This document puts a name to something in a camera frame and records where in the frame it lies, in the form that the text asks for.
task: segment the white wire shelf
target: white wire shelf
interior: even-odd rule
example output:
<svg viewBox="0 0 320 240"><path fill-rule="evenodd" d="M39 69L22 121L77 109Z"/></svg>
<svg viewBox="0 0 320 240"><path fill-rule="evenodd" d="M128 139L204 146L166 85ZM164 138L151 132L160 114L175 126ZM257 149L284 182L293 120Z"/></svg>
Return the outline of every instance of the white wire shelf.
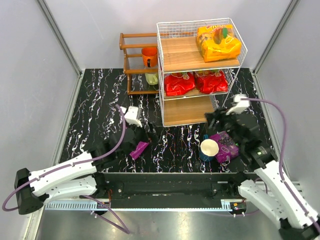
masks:
<svg viewBox="0 0 320 240"><path fill-rule="evenodd" d="M196 42L198 28L209 25L227 24L233 26L234 35L241 41L240 55L232 59L204 62ZM157 41L164 73L240 68L248 51L236 26L230 18L159 22L157 23Z"/></svg>
<svg viewBox="0 0 320 240"><path fill-rule="evenodd" d="M233 78L233 70L230 69L230 68L227 68L227 69L222 69L222 71L224 72L225 78L226 78L226 80L227 80L228 90L229 90L229 88L231 88L232 82L233 82L233 80L234 80L234 78ZM159 84L160 84L161 86L163 86L163 83L164 83L162 77L163 77L163 76L159 73ZM205 94L205 93L200 92L197 88L194 88L193 90L188 91L188 92L187 92L186 94L184 94L184 95L179 95L179 96L167 96L167 94L163 91L163 87L162 87L161 91L162 91L163 99L164 99L165 101L168 101L168 100L176 100L176 99L205 97L205 96L214 96L214 95L221 95L221 94L227 94L227 93L228 93L228 91L226 91L226 92L214 92L214 93L211 93L211 94Z"/></svg>
<svg viewBox="0 0 320 240"><path fill-rule="evenodd" d="M237 58L212 62L204 61L196 42L197 31L199 27L212 25L233 26L233 33L241 42L241 52ZM171 127L205 122L205 113L213 112L219 107L215 95L227 94L228 97L248 51L235 24L230 18L159 22L157 23L156 39L158 45L159 101L163 126ZM224 72L228 83L227 92L204 94L197 89L193 89L185 95L167 96L164 91L165 74L215 69Z"/></svg>

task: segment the orange mug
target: orange mug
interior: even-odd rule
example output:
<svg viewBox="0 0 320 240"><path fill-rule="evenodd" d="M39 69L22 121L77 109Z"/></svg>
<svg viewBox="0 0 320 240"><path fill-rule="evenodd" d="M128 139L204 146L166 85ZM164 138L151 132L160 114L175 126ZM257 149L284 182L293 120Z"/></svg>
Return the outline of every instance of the orange mug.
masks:
<svg viewBox="0 0 320 240"><path fill-rule="evenodd" d="M153 68L158 64L158 49L155 46L144 47L141 50L143 64L148 68Z"/></svg>

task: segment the red snack bag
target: red snack bag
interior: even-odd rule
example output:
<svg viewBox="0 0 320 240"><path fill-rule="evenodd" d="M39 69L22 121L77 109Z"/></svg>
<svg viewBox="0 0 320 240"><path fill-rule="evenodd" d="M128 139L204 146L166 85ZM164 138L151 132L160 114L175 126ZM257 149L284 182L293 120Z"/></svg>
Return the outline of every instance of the red snack bag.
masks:
<svg viewBox="0 0 320 240"><path fill-rule="evenodd" d="M223 71L199 71L195 73L196 88L203 94L227 92L228 82Z"/></svg>
<svg viewBox="0 0 320 240"><path fill-rule="evenodd" d="M196 87L192 72L172 73L164 77L164 90L166 95L184 95Z"/></svg>

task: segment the white wall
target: white wall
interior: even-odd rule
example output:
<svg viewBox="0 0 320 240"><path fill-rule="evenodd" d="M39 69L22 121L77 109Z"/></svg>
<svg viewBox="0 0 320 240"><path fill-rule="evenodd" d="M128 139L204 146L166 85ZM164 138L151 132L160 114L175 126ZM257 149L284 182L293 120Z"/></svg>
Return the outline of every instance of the white wall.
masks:
<svg viewBox="0 0 320 240"><path fill-rule="evenodd" d="M16 172L51 165L76 73L35 0L1 0L0 202ZM17 206L16 196L7 207ZM17 240L26 216L0 210L0 239Z"/></svg>
<svg viewBox="0 0 320 240"><path fill-rule="evenodd" d="M46 0L80 68L123 68L120 33L156 23L232 18L254 68L290 0Z"/></svg>
<svg viewBox="0 0 320 240"><path fill-rule="evenodd" d="M290 177L320 211L319 57L320 1L302 0L258 72L266 99L280 105L288 122L285 161ZM280 141L283 122L271 118Z"/></svg>

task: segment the black and white marble surface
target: black and white marble surface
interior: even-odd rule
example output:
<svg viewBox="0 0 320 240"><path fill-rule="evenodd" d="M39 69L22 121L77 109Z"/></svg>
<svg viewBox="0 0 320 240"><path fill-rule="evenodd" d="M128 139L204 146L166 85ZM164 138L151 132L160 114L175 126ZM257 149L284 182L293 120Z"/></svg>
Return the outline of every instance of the black and white marble surface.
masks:
<svg viewBox="0 0 320 240"><path fill-rule="evenodd" d="M145 88L143 76L134 75L132 80L134 88L139 90ZM258 98L248 68L240 69L226 100L227 107L231 105L232 96L238 93L246 94L250 98ZM225 97L226 95L216 96L219 106L222 105ZM120 115L115 104L142 108L141 122L147 131L149 130L148 122L162 126L159 101L158 94L129 96L127 76L123 73L123 69L86 69L60 162L76 157L84 149L108 138L110 133L121 131ZM252 102L247 113L256 118L261 135L273 148L260 103ZM138 159L133 160L129 156L122 159L117 166L106 169L105 172L214 173L248 170L241 162L232 167L228 167L227 163L219 164L216 161L202 162L199 159L199 147L204 134L213 134L208 132L205 123L163 128L159 141L152 142Z"/></svg>

